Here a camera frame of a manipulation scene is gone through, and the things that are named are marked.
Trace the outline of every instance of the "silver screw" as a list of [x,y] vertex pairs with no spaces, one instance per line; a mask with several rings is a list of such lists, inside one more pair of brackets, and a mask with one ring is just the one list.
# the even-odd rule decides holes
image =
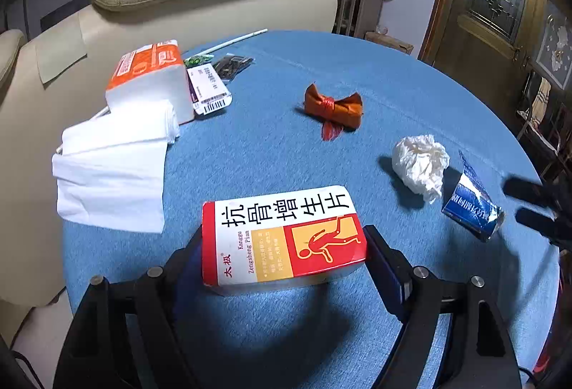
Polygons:
[[429,270],[425,268],[425,266],[416,266],[413,269],[413,274],[417,277],[420,277],[421,279],[424,279],[429,276]]
[[477,287],[484,286],[484,279],[482,279],[480,276],[473,276],[471,278],[471,282]]
[[104,282],[104,277],[101,275],[92,276],[92,278],[89,280],[89,283],[92,286],[99,286],[102,282]]
[[163,269],[161,266],[152,266],[147,270],[147,276],[149,277],[159,277],[163,274]]

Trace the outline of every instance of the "red string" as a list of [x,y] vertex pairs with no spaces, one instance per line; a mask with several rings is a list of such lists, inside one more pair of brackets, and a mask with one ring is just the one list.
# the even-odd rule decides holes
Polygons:
[[330,121],[334,114],[335,100],[333,97],[322,97],[321,107],[324,110],[326,121],[322,124],[322,140],[332,141],[340,135],[343,126]]

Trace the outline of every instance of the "beige leather chair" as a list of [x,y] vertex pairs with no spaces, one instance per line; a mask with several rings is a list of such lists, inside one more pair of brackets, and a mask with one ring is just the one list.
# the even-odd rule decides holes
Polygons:
[[185,51],[263,28],[331,31],[336,6],[336,0],[92,0],[23,46],[19,31],[2,34],[0,299],[44,305],[64,286],[51,156],[66,127],[105,106],[105,85],[122,54],[168,39]]

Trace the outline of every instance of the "floor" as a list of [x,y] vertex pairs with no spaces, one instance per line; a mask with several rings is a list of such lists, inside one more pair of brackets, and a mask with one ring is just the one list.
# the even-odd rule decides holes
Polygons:
[[[30,361],[45,389],[51,389],[54,383],[59,353],[72,323],[71,313],[68,292],[64,291],[56,303],[30,312],[14,342],[13,350]],[[20,366],[35,383],[26,365],[20,362]]]

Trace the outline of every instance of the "round table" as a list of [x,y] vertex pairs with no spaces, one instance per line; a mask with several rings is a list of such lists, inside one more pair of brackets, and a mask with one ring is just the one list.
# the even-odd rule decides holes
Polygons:
[[[518,225],[519,202],[502,194],[508,174],[538,176],[501,121],[439,71],[364,40],[274,31],[218,54],[228,52],[255,62],[229,85],[229,107],[182,126],[180,139],[169,147],[162,234],[64,223],[72,309],[92,275],[124,281],[164,264],[200,226],[204,201],[341,184],[362,225],[374,224],[411,264],[446,280],[483,277],[497,293],[519,365],[533,367],[556,304],[558,250]],[[361,94],[364,116],[356,132],[321,140],[321,124],[302,111],[312,82],[334,98]],[[441,201],[424,203],[393,173],[396,142],[429,133],[460,172],[462,150],[506,211],[502,229],[488,243],[443,215]],[[198,263],[196,275],[199,281]],[[196,294],[178,314],[176,332],[205,389],[370,388],[400,328],[365,266],[321,286],[234,297],[198,287]],[[420,388],[433,385],[447,322],[441,315]]]

